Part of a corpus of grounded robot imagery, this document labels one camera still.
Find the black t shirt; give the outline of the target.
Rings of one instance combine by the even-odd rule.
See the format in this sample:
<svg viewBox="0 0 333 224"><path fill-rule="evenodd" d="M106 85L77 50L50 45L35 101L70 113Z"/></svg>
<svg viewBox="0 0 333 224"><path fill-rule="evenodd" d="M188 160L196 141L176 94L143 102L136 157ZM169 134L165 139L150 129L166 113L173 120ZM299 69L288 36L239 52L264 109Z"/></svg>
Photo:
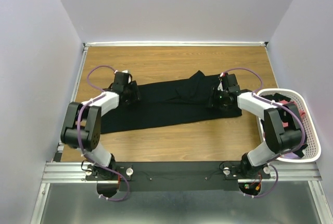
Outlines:
<svg viewBox="0 0 333 224"><path fill-rule="evenodd" d="M210 108L211 90L220 81L216 75L197 71L188 79L139 85L141 99L119 105L101 118L103 134L173 126L204 120L236 118L242 111L235 108Z"/></svg>

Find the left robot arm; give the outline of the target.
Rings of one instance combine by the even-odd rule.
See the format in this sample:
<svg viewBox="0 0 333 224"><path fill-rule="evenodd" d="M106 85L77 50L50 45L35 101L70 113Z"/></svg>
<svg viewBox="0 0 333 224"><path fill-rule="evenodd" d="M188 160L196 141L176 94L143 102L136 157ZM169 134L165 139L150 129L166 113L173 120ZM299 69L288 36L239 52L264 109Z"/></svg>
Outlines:
<svg viewBox="0 0 333 224"><path fill-rule="evenodd" d="M103 179L119 176L114 155L100 142L102 116L120 106L129 106L139 101L138 85L130 72L115 71L113 83L102 90L99 96L68 105L60 134L61 142L79 150Z"/></svg>

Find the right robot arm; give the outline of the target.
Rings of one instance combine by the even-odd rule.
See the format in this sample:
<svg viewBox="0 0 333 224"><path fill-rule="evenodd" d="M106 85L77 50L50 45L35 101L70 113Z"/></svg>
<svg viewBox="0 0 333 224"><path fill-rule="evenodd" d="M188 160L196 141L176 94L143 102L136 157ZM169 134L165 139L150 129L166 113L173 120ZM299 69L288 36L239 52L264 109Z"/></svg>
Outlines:
<svg viewBox="0 0 333 224"><path fill-rule="evenodd" d="M209 108L229 115L245 110L263 120L264 141L242 155L236 170L238 175L251 178L268 162L303 146L305 130L294 103L281 104L250 90L242 90L234 74L222 73L219 80L219 86L211 90Z"/></svg>

